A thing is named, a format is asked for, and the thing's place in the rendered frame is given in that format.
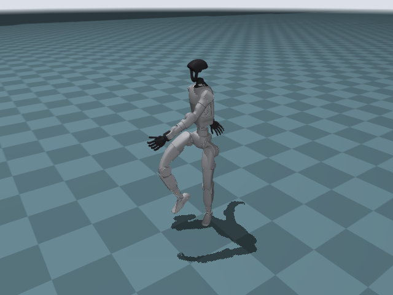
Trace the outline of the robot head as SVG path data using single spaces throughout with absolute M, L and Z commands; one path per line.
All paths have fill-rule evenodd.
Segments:
M 187 65 L 187 67 L 190 69 L 191 80 L 193 82 L 196 82 L 196 85 L 194 86 L 195 88 L 202 87 L 202 86 L 198 86 L 198 84 L 202 84 L 202 85 L 204 84 L 205 86 L 208 86 L 204 82 L 203 78 L 198 77 L 198 73 L 200 73 L 203 69 L 208 68 L 207 63 L 204 60 L 201 59 L 193 60 Z M 193 76 L 193 72 L 195 72 L 195 77 Z

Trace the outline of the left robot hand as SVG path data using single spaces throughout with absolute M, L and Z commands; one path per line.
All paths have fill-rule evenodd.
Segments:
M 166 133 L 163 134 L 163 136 L 150 136 L 149 138 L 155 138 L 153 141 L 151 142 L 147 142 L 147 144 L 151 144 L 149 145 L 149 147 L 151 147 L 151 149 L 154 149 L 155 151 L 157 151 L 158 149 L 160 149 L 162 146 L 165 145 L 166 141 L 170 141 L 166 135 L 170 133 L 170 130 L 167 131 Z M 153 144 L 152 144 L 153 143 Z M 154 146 L 155 145 L 155 146 Z M 154 146 L 154 147 L 152 147 Z M 158 147 L 157 147 L 158 146 Z M 155 149 L 156 148 L 156 149 Z

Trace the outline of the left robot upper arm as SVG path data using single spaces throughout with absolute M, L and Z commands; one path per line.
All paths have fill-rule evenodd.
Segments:
M 185 115 L 185 119 L 190 115 L 190 114 L 194 114 L 196 115 L 196 121 L 198 120 L 198 118 L 201 116 L 201 114 L 203 113 L 203 111 L 206 109 L 206 107 L 208 106 L 209 103 L 211 103 L 214 99 L 214 95 L 209 91 L 209 90 L 205 90 L 201 96 L 200 96 L 200 100 L 199 102 L 196 104 L 195 106 L 195 110 L 194 112 L 188 112 Z M 194 121 L 194 123 L 196 122 Z

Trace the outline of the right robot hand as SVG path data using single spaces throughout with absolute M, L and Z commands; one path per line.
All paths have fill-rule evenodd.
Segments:
M 224 131 L 224 128 L 217 122 L 217 121 L 213 121 L 213 124 L 212 125 L 210 125 L 211 126 L 211 133 L 213 134 L 213 131 L 212 131 L 212 129 L 214 129 L 214 131 L 216 132 L 216 134 L 217 134 L 217 136 L 218 136 L 218 133 L 217 133 L 217 131 L 219 132 L 219 134 L 221 135 L 221 133 L 220 133 L 220 131 L 223 133 L 223 131 Z M 221 128 L 222 128 L 222 130 L 221 130 Z M 216 131 L 217 130 L 217 131 Z M 220 130 L 220 131 L 219 131 Z

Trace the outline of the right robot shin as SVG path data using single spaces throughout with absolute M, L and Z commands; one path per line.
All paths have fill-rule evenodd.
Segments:
M 174 175 L 170 174 L 169 176 L 162 176 L 159 175 L 159 177 L 161 178 L 161 180 L 164 182 L 164 184 L 166 185 L 166 187 L 172 191 L 172 193 L 177 197 L 177 199 L 179 201 L 181 201 L 183 199 L 183 196 L 181 195 L 178 186 L 177 186 L 177 181 L 174 177 Z M 179 199 L 180 197 L 180 199 Z

